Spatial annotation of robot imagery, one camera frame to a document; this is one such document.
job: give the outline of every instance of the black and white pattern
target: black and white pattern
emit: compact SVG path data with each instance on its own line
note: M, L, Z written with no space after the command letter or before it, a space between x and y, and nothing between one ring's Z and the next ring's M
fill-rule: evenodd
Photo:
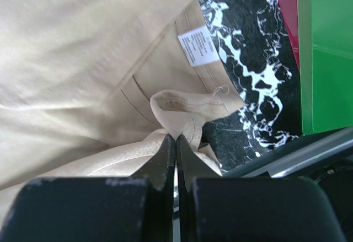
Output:
M199 0L225 69L246 106L207 123L222 172L301 134L299 74L278 0Z

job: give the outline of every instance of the care label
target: care label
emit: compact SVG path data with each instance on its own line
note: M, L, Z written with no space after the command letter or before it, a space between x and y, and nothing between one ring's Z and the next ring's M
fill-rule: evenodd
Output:
M192 67L220 60L205 25L178 35L178 38Z

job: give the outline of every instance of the beige fabric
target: beige fabric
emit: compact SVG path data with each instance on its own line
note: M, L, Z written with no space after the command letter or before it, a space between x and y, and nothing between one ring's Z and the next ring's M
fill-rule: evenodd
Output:
M197 0L0 0L0 215L38 175L130 175L166 133L220 173L201 128L243 102L220 61L188 64L202 25Z

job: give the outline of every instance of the stitching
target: stitching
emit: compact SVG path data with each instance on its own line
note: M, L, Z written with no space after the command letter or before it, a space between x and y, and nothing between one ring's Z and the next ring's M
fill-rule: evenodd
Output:
M191 114L188 114L187 112L186 112L186 114L191 118L191 120L192 120L192 125L194 126L194 129L193 129L193 131L192 131L192 137L191 137L191 140L190 140L190 144L191 144L192 140L193 140L194 137L195 137L196 123L195 123L195 119L192 117Z
M178 31L178 33L181 34L180 28L177 23L177 19L175 20L175 26L176 26L176 30Z
M153 125L158 126L158 125L156 125L154 122L152 122L151 120L149 120L147 117L145 117L145 115L142 114L142 112L140 112L140 111L138 110L138 108L134 106L134 104L129 100L129 98L126 96L126 94L124 93L123 90L121 90L121 92L123 93L123 95L125 96L125 98L127 99L127 101L130 103L130 105L132 105L132 107L134 107L135 110L136 110L139 114L141 114L141 116L142 116L143 118L145 118L148 122L152 123Z
M75 102L78 98L78 96L81 94L84 86L87 84L88 82L88 79L90 79L98 70L100 67L102 67L102 64L108 60L108 57L114 52L114 50L116 49L117 45L120 44L122 42L122 39L125 38L127 32L139 21L139 17L144 14L145 10L152 4L152 2L155 1L155 0L150 0L146 5L145 7L142 9L142 11L135 16L135 18L132 20L130 26L128 26L124 32L120 35L120 37L118 38L118 41L112 46L112 48L110 49L110 51L104 56L104 58L97 64L97 66L93 69L93 71L90 73L89 77L84 81L84 83L81 85L81 87L77 90L74 98L72 99L73 102ZM144 18L144 20L142 21L142 25L144 25L146 23L146 21L153 15L153 13L148 13L148 15ZM137 32L136 31L133 31L132 35L130 35L130 37L128 38L127 42L125 42L125 44L122 46L122 47L126 47L127 44L129 44L132 40L132 36L136 35ZM101 77L109 68L110 66L116 61L116 58L113 59L109 64L107 64L103 70L101 70L101 73L98 74L98 77ZM87 88L87 93L86 95L82 98L82 101L85 101L89 92L93 89L93 87L95 86L95 83L93 83L92 85L90 85L88 88Z
M122 160L122 161L119 161L119 162L115 162L115 163L113 163L113 164L109 164L109 165L104 166L104 167L102 167L102 168L100 168L100 169L97 169L97 170L95 170L95 171L89 173L87 176L91 176L92 174L97 173L98 171L100 171L100 170L102 170L102 169L106 169L106 168L109 167L109 166L114 166L114 165L116 165L116 164L119 164L119 163L122 163L122 162L125 162L125 161L128 161L128 160L132 160L132 159L136 159L136 158L152 157L152 156L153 156L153 155L142 155L142 156L140 156L140 157L129 158L129 159L125 159L125 160Z
M191 30L191 26L190 26L188 14L186 13L186 11L184 11L184 14L185 14L185 17L186 17L186 22L188 23L189 30ZM211 80L213 81L214 85L217 87L218 85L217 85L215 79L213 78L213 75L211 74L210 70L208 70L207 64L203 64L202 66L206 67L207 72L208 72L208 74L209 74L210 77L211 77Z
M178 102L180 102L182 104L189 105L189 106L202 106L202 105L207 105L207 104L208 105L215 105L215 106L224 106L224 102L223 101L222 101L222 103L216 103L216 102L209 101L208 103L191 104L191 103L187 103L186 101L178 99L178 98L168 98L168 99L164 99L164 100L158 101L157 103L158 104L166 104L166 103L171 102L171 101L178 101Z
M191 25L190 25L188 14L186 13L186 10L184 10L183 13L184 13L184 16L185 16L185 19L186 19L186 24L188 26L188 30L191 31ZM178 31L180 33L180 30L178 28L178 23L177 22L175 22L175 23L176 23L176 28L178 29ZM205 80L202 78L202 76L201 76L201 74L199 72L199 69L198 68L194 68L194 69L195 69L196 73L199 75L199 78L201 79L201 81L202 81L203 85L205 86L205 88L208 90L208 92L211 92L211 90L206 85Z
M207 69L207 71L208 71L208 73L209 73L209 75L210 75L210 77L211 77L213 83L218 87L218 84L216 83L215 79L213 78L213 75L211 74L210 69L207 67L207 65L205 65L205 67L206 67L206 69ZM219 98L220 98L221 101L223 102L223 106L224 106L224 108L226 108L226 111L227 111L229 114L231 114L231 112L229 111L229 109L228 109L226 103L224 103L222 97L220 96Z

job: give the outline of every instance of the green folder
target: green folder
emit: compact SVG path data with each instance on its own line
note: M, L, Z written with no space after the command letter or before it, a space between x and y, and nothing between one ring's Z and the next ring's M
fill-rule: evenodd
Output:
M353 125L353 0L298 0L305 135Z

